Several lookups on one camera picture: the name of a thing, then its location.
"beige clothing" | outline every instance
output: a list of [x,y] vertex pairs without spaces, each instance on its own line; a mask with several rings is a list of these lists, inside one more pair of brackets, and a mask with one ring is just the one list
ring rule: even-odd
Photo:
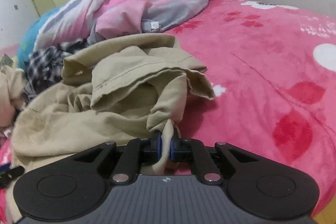
[[0,68],[0,132],[13,123],[15,109],[22,109],[21,93],[25,87],[23,70]]
[[[160,130],[162,158],[144,173],[162,174],[173,126],[187,94],[212,100],[205,66],[168,34],[138,34],[99,42],[64,60],[64,82],[40,94],[19,116],[14,158],[27,170],[113,140],[126,145]],[[11,190],[7,201],[17,220]]]

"yellow floor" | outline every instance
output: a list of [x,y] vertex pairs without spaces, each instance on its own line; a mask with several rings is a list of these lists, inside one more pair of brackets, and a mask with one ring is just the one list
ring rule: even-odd
[[314,217],[314,220],[318,224],[336,224],[336,197],[320,212]]

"pile of clothes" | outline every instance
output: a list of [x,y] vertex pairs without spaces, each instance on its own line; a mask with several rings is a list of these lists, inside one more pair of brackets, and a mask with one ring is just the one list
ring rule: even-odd
[[[142,171],[161,174],[187,95],[212,100],[214,92],[203,74],[206,66],[175,37],[160,33],[208,2],[70,0],[35,24],[40,29],[30,36],[31,52],[18,54],[23,70],[5,67],[0,75],[9,109],[1,118],[11,119],[2,125],[10,128],[21,111],[10,128],[12,165],[30,171],[105,141],[125,145],[160,130],[162,158]],[[17,221],[12,188],[8,216]]]

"bed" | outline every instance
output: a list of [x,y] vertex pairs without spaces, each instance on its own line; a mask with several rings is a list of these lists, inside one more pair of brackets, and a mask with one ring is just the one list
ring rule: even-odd
[[[189,98],[183,137],[225,141],[308,173],[320,187],[316,216],[336,192],[336,20],[291,6],[211,0],[167,33],[207,65],[217,96]],[[316,216],[320,224],[336,222],[334,203]]]

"white care label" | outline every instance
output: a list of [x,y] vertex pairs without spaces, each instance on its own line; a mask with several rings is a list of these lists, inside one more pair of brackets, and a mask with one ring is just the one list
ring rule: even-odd
[[152,30],[156,30],[159,27],[160,26],[159,26],[159,22],[158,21],[151,22],[151,28],[152,28]]

